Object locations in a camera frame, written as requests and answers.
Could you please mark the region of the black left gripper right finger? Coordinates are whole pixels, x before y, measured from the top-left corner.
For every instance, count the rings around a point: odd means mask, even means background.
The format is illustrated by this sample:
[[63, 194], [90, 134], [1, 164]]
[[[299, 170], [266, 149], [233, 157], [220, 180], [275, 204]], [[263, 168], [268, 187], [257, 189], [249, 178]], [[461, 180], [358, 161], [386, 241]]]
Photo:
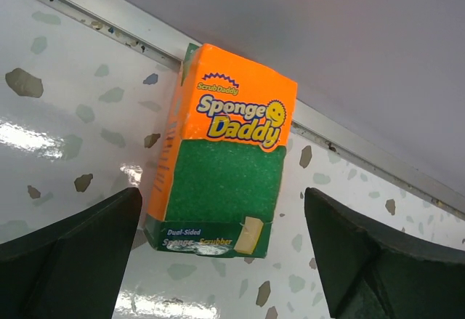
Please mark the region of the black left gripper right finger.
[[463, 318], [464, 252], [362, 215], [316, 188], [304, 214], [331, 318]]

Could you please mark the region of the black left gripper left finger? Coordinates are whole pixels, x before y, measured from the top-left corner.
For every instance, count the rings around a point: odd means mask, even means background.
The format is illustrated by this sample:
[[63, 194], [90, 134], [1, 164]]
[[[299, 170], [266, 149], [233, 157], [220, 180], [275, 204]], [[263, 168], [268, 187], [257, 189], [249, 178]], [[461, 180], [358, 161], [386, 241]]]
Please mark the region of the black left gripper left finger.
[[2, 318], [111, 318], [139, 223], [135, 187], [1, 245]]

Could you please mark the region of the orange green Sponge Daddy box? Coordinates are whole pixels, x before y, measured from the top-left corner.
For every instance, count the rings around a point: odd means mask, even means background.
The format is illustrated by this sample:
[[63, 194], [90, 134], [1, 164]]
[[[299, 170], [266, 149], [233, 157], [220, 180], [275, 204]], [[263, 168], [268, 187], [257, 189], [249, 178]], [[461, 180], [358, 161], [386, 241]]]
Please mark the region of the orange green Sponge Daddy box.
[[188, 46], [144, 224], [155, 250], [267, 255], [297, 89], [260, 63]]

